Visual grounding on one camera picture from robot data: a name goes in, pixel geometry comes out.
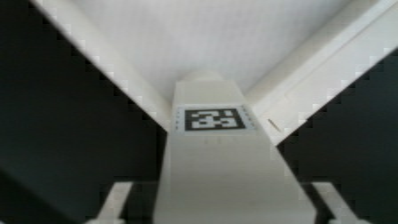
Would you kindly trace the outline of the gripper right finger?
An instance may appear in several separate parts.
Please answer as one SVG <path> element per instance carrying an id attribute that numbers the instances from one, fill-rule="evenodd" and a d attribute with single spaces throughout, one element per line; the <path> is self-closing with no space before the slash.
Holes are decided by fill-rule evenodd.
<path id="1" fill-rule="evenodd" d="M 316 224 L 373 224 L 353 213 L 330 182 L 309 182 L 303 186 L 312 203 L 318 205 Z"/>

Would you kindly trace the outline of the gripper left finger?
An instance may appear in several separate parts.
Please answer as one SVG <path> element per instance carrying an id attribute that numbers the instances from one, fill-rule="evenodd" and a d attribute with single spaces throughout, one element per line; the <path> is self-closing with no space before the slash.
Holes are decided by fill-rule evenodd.
<path id="1" fill-rule="evenodd" d="M 152 224 L 152 181 L 120 181 L 112 184 L 96 216 L 85 224 Z"/>

